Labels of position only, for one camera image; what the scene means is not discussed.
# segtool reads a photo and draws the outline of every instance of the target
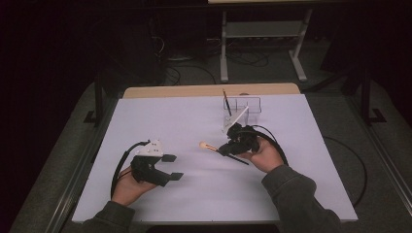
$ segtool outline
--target gray sleeve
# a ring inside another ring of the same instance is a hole
[[[324,209],[316,200],[313,180],[282,165],[269,172],[262,184],[278,210],[285,232],[341,232],[336,213]]]
[[[85,221],[81,232],[128,232],[134,210],[109,201],[102,211]]]

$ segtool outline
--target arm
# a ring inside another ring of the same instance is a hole
[[[94,218],[83,223],[81,232],[128,232],[134,210],[127,206],[156,187],[152,183],[137,183],[130,171],[128,167],[120,173],[112,200]]]
[[[315,199],[313,180],[284,165],[279,153],[269,142],[258,138],[257,153],[242,153],[262,172],[267,173],[262,184],[278,209],[285,232],[340,232],[340,219],[331,210],[325,210]]]

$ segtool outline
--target person's left hand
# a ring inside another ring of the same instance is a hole
[[[124,206],[135,202],[145,192],[154,189],[157,185],[147,182],[136,182],[128,167],[120,172],[118,184],[113,193],[112,201]]]

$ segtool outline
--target white tabletop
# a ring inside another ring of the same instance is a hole
[[[305,96],[261,95],[260,100],[262,112],[257,123],[275,135],[290,166],[317,183],[315,196],[319,202],[342,220],[358,219]],[[158,162],[156,168],[184,175],[132,204],[130,207],[136,210],[134,221],[170,224],[279,220],[260,183],[265,174],[252,164],[247,166],[198,146],[200,141],[215,147],[226,143],[222,128],[221,96],[121,99],[73,220],[92,218],[103,208],[110,199],[112,176],[121,156],[135,143],[148,139],[159,139],[165,153],[177,155],[175,162]]]

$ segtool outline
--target pen holder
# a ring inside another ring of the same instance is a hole
[[[258,124],[258,117],[261,113],[259,97],[227,97],[228,106],[232,115],[243,111],[246,107],[248,110],[240,116],[238,123],[245,125]],[[225,100],[223,100],[224,121],[230,117],[229,109]]]

